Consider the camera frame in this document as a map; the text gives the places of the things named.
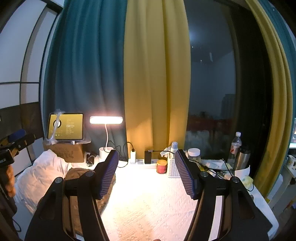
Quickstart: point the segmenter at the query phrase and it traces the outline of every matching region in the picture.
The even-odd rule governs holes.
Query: white table
[[[251,192],[254,203],[273,227],[278,222],[256,187]],[[188,196],[180,178],[168,178],[155,169],[137,169],[127,165],[116,170],[116,183],[102,220],[110,241],[182,241],[191,223],[197,201]],[[218,235],[222,196],[216,198],[215,214],[209,240]]]

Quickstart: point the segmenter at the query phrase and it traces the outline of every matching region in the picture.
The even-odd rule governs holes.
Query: brown cloth
[[[81,175],[83,175],[85,172],[89,171],[89,169],[84,169],[84,168],[71,168],[66,177],[65,180],[70,180],[70,179],[75,179],[75,178],[79,178]],[[103,199],[101,200],[96,200],[97,206],[98,206],[98,210],[100,215],[102,214],[103,210],[105,209],[109,198],[110,198],[110,194],[113,188],[113,185],[115,183],[115,174],[114,177],[111,181],[111,185],[109,187],[109,190],[107,192],[107,194],[103,197]],[[77,197],[76,196],[71,196],[71,214],[72,214],[72,220],[73,220],[73,229],[75,230],[76,234],[80,235],[83,237],[82,234],[82,229],[81,229],[81,224],[80,224],[80,218],[79,218],[79,211],[78,211],[78,201],[77,201]]]

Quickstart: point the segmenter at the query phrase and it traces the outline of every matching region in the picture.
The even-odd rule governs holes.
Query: hand
[[[8,192],[9,197],[14,197],[16,195],[15,190],[15,176],[13,174],[13,168],[11,165],[8,166],[6,174],[8,176],[8,183],[6,184],[5,188]]]

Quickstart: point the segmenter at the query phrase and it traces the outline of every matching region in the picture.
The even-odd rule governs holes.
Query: white perforated basket
[[[167,176],[168,177],[180,177],[177,166],[175,164],[175,159],[168,158]]]

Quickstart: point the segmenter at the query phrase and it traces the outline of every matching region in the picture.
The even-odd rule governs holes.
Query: teal curtain
[[[86,130],[92,139],[88,150],[97,153],[106,144],[106,131],[104,125],[90,125],[89,117],[115,115],[125,119],[126,7],[127,0],[66,0],[47,61],[44,123],[48,123],[49,114],[57,108],[83,112]],[[109,125],[108,132],[109,140],[123,147],[125,121]]]
[[[278,12],[278,10],[270,4],[268,0],[259,0],[260,4],[262,5],[263,9],[267,13],[268,17],[270,18],[272,24],[274,25],[281,43],[284,47],[284,51],[288,60],[291,80],[292,80],[292,88],[293,88],[293,117],[296,117],[296,50],[291,38],[291,35],[287,29],[287,26],[284,22],[284,19]],[[292,134],[294,131],[294,125],[292,124],[291,128],[291,135],[290,135],[290,142],[292,139]]]

